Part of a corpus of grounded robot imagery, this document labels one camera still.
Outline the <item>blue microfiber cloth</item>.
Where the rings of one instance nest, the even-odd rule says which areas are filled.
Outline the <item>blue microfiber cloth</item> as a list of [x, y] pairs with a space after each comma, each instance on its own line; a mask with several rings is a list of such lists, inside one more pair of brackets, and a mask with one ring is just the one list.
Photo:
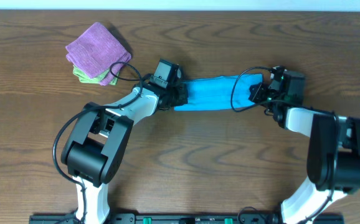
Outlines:
[[[231, 109], [230, 97], [237, 75], [219, 76], [186, 80], [188, 98], [187, 104], [175, 106], [175, 111], [217, 111]], [[263, 82], [263, 75], [259, 73], [242, 75], [237, 82], [233, 94], [233, 107], [243, 108], [252, 106], [249, 100], [252, 85]]]

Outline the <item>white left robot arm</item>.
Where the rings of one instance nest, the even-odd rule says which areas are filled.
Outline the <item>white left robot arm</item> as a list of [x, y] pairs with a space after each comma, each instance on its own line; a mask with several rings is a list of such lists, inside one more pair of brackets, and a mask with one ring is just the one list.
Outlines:
[[77, 186], [74, 223], [105, 223], [110, 214], [108, 184], [117, 173], [131, 130], [157, 110], [187, 103], [187, 88], [178, 64], [160, 60], [153, 74], [135, 79], [131, 92], [107, 105], [90, 102], [70, 118], [52, 148], [54, 164]]

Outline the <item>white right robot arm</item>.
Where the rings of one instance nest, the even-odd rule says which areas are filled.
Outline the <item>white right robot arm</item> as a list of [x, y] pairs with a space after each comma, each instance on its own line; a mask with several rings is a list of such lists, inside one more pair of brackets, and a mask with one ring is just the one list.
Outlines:
[[284, 67], [270, 70], [271, 82], [252, 85], [250, 101], [265, 107], [278, 125], [309, 137], [307, 177], [267, 223], [343, 223], [325, 214], [336, 201], [360, 189], [360, 118], [303, 106], [305, 76]]

